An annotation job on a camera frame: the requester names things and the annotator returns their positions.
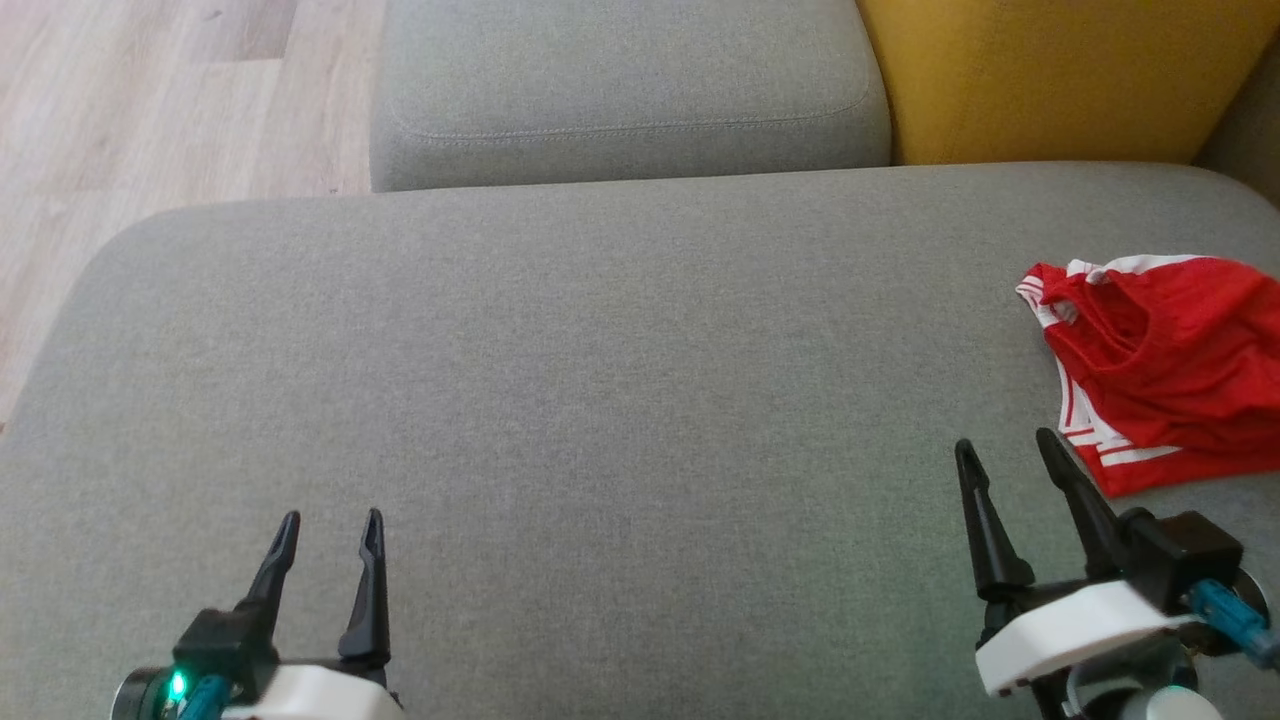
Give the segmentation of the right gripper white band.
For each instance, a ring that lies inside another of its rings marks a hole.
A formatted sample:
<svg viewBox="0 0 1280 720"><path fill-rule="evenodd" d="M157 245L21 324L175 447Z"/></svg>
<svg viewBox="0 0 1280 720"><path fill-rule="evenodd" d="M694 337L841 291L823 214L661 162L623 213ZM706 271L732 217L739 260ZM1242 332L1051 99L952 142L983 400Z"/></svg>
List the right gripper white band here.
<svg viewBox="0 0 1280 720"><path fill-rule="evenodd" d="M1070 510L1085 578L1119 579L1117 515L1060 433L1041 427L1037 447ZM975 592L1005 602L1036 574L1012 546L969 439L955 445L955 461ZM1125 582L1088 585L1012 619L975 651L975 665L988 696L1029 689L1046 719L1194 719L1194 667L1178 635L1193 620L1160 611Z"/></svg>

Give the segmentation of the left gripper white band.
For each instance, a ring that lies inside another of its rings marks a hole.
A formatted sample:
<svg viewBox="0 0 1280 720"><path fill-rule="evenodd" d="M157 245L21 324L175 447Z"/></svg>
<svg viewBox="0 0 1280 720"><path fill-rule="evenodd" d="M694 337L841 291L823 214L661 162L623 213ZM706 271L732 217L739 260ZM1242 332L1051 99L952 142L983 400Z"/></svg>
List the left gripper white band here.
<svg viewBox="0 0 1280 720"><path fill-rule="evenodd" d="M284 582L300 542L301 514L284 515L241 606L275 618ZM340 660L300 660L278 666L253 702L236 700L227 719L406 719L396 693L387 687L390 662L390 619L387 588L385 523L370 509L361 533L361 578Z"/></svg>

